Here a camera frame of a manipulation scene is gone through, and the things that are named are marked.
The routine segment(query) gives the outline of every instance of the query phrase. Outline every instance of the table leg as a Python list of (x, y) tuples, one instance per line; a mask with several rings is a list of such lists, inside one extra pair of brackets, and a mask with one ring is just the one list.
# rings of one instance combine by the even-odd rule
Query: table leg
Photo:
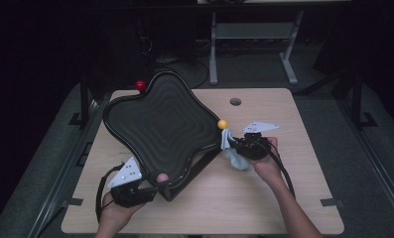
[(298, 15), (296, 16), (296, 20), (292, 27), (292, 31), (290, 33), (289, 45), (287, 46), (286, 50), (283, 53), (280, 53), (280, 59), (283, 64), (284, 71), (286, 72), (287, 77), (289, 78), (289, 82), (292, 85), (298, 84), (298, 80), (296, 79), (292, 65), (289, 62), (289, 58), (293, 49), (293, 45), (295, 44), (296, 37), (298, 36), (299, 27), (302, 22), (303, 14), (304, 11), (298, 12)]
[(215, 12), (212, 13), (211, 22), (211, 54), (209, 56), (209, 83), (217, 85), (217, 63), (215, 61)]

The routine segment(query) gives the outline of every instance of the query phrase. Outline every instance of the cable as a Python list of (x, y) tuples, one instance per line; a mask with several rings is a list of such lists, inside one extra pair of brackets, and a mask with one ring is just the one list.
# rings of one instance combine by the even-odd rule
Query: cable
[(101, 196), (103, 195), (103, 189), (104, 189), (104, 185), (106, 184), (107, 177), (109, 177), (109, 175), (112, 174), (112, 172), (114, 172), (114, 171), (120, 171), (120, 169), (122, 169), (123, 166), (124, 166), (124, 163), (122, 163), (120, 166), (113, 167), (100, 180), (100, 184), (98, 185), (98, 189), (97, 189), (97, 195), (95, 198), (95, 214), (97, 215), (98, 222), (100, 222), (100, 215), (101, 215), (101, 209), (102, 209), (101, 208)]
[(196, 89), (196, 88), (201, 87), (204, 83), (206, 83), (208, 81), (208, 77), (209, 77), (209, 69), (208, 69), (208, 67), (205, 64), (203, 64), (202, 62), (198, 61), (198, 60), (196, 60), (196, 62), (199, 63), (200, 65), (202, 65), (203, 68), (205, 68), (206, 75), (205, 75), (205, 78), (203, 79), (203, 81), (201, 81), (197, 85), (193, 86), (192, 89)]
[(110, 205), (114, 200), (109, 201), (109, 203), (105, 204), (104, 206), (102, 206), (100, 208), (100, 211), (103, 210), (104, 208), (106, 208), (108, 205)]
[(292, 193), (293, 197), (296, 198), (295, 189), (293, 188), (292, 180), (290, 179), (289, 173), (287, 172), (286, 168), (284, 168), (283, 162), (281, 161), (281, 158), (280, 158), (280, 155), (278, 154), (277, 148), (271, 142), (268, 141), (268, 144), (276, 150), (278, 157), (271, 150), (268, 150), (267, 148), (265, 148), (261, 143), (257, 142), (256, 140), (251, 140), (251, 142), (257, 144), (258, 146), (264, 148), (267, 151), (267, 154), (269, 156), (271, 156), (271, 158), (274, 160), (274, 162), (279, 167), (280, 171), (283, 173), (283, 175), (286, 179), (286, 182), (287, 182), (287, 186), (289, 187), (289, 191)]
[(144, 56), (148, 56), (149, 54), (150, 54), (150, 52), (151, 52), (151, 50), (153, 49), (153, 41), (151, 41), (151, 39), (150, 38), (145, 38), (145, 37), (141, 37), (140, 38), (141, 39), (141, 41), (148, 41), (149, 43), (150, 43), (150, 46), (148, 47), (148, 50), (146, 51), (146, 52), (142, 52), (141, 54), (142, 55), (144, 55)]
[(161, 71), (172, 71), (172, 72), (178, 74), (178, 72), (177, 72), (174, 68), (172, 68), (172, 67), (157, 67), (157, 68), (154, 70), (154, 72), (155, 72), (154, 74), (157, 74), (157, 73), (159, 73), (159, 72), (161, 72)]

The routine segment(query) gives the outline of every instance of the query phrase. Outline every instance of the yellow ball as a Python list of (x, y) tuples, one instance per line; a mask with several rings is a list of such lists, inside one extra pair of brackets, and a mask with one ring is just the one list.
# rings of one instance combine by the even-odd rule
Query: yellow ball
[(217, 123), (217, 127), (221, 130), (227, 128), (227, 121), (226, 120), (219, 120)]

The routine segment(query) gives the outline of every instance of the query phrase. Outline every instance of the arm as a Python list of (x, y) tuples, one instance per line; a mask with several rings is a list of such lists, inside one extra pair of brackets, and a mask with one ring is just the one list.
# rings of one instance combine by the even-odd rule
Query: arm
[[(157, 182), (168, 180), (166, 174), (159, 174)], [(104, 194), (103, 209), (100, 216), (100, 224), (98, 225), (95, 238), (111, 238), (125, 227), (131, 220), (132, 215), (145, 205), (139, 204), (129, 208), (120, 206), (113, 202), (113, 197), (110, 192)]]
[[(268, 138), (268, 140), (273, 145), (273, 153), (278, 156), (276, 150), (277, 139)], [(281, 171), (274, 160), (270, 156), (267, 156), (259, 161), (250, 161), (250, 163), (258, 176), (273, 190), (290, 237), (323, 237), (288, 190)]]

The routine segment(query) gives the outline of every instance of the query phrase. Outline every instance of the person's left hand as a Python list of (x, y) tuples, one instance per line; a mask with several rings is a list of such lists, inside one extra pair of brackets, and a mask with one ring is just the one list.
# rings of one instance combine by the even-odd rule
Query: person's left hand
[[(160, 174), (157, 176), (157, 182), (163, 182), (168, 179), (169, 177), (166, 174)], [(128, 222), (131, 220), (132, 215), (145, 205), (145, 203), (143, 203), (126, 208), (112, 201), (113, 197), (110, 192), (104, 194), (102, 204), (103, 207), (105, 205), (106, 206), (101, 210), (100, 224), (98, 226), (95, 238), (113, 237), (120, 230), (122, 230), (123, 227), (126, 226), (126, 224), (128, 224)]]

